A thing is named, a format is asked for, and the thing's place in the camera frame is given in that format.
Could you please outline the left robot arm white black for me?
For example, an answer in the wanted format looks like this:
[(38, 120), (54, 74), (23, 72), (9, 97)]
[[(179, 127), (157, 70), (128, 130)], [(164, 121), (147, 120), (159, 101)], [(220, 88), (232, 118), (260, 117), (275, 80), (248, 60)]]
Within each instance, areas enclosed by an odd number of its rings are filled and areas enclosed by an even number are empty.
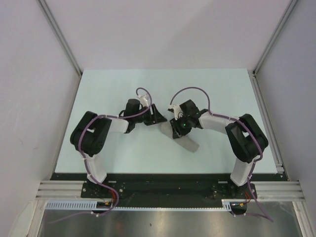
[(145, 99), (129, 99), (118, 117), (85, 112), (73, 130), (70, 142), (83, 157), (87, 178), (93, 183), (92, 192), (102, 198), (109, 191), (109, 185), (104, 182), (107, 173), (102, 159), (97, 157), (109, 133), (130, 133), (138, 123), (149, 126), (166, 121), (155, 104)]

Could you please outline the grey cloth napkin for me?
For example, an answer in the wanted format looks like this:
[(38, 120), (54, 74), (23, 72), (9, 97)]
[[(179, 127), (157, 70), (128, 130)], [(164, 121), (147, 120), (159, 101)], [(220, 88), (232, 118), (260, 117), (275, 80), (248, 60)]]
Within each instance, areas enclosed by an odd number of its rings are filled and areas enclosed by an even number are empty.
[(194, 140), (192, 140), (190, 137), (182, 136), (181, 138), (173, 138), (173, 131), (170, 122), (164, 122), (159, 127), (162, 134), (176, 142), (179, 146), (186, 149), (187, 151), (191, 153), (195, 153), (198, 148), (199, 144), (197, 144)]

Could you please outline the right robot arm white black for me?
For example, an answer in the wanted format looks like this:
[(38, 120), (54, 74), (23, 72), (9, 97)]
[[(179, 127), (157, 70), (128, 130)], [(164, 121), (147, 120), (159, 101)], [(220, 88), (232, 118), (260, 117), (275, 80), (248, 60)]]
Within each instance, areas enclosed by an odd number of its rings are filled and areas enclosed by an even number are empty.
[(263, 151), (269, 145), (268, 139), (250, 114), (234, 118), (199, 110), (192, 100), (180, 105), (170, 105), (168, 110), (174, 118), (161, 126), (161, 131), (190, 152), (196, 152), (199, 145), (188, 137), (193, 128), (210, 129), (227, 135), (234, 155), (235, 165), (230, 174), (228, 193), (239, 198), (245, 193), (255, 163), (263, 158)]

